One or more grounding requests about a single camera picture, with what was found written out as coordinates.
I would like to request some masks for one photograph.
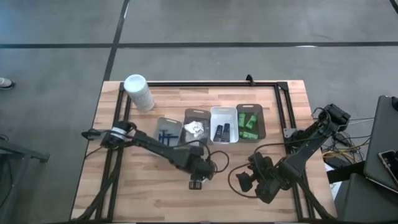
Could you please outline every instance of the white cup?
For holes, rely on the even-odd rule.
[[[142,75],[127,77],[124,81],[124,89],[139,111],[150,111],[155,106],[147,81]]]

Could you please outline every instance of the black marker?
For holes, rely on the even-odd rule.
[[[229,142],[229,124],[224,124],[224,132],[223,137],[221,138],[221,142]]]
[[[222,134],[223,134],[223,126],[217,125],[217,131],[216,131],[216,135],[214,135],[213,142],[221,141]]]

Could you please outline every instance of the green bottle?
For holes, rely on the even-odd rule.
[[[253,126],[256,124],[256,122],[257,122],[257,113],[253,114],[250,117],[248,123],[246,124],[246,128],[249,129],[249,130],[252,130]]]
[[[252,134],[246,131],[241,131],[239,132],[239,136],[243,139],[249,139],[249,140],[257,140],[259,139],[259,135],[258,134]]]
[[[244,112],[239,113],[238,126],[240,128],[244,128],[244,119],[245,118],[246,118],[246,114]]]

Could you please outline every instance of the shoe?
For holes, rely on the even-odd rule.
[[[8,78],[0,78],[0,90],[10,90],[15,86],[15,83]]]

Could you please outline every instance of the concrete floor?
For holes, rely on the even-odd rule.
[[[0,44],[111,43],[122,4],[3,0]],[[388,0],[131,0],[121,42],[398,41],[397,24]],[[109,51],[0,49],[0,77],[17,82],[0,92],[0,133],[51,153],[32,162],[14,223],[68,220]],[[312,108],[335,103],[367,118],[379,95],[398,95],[397,58],[398,47],[119,49],[110,80],[304,79]]]

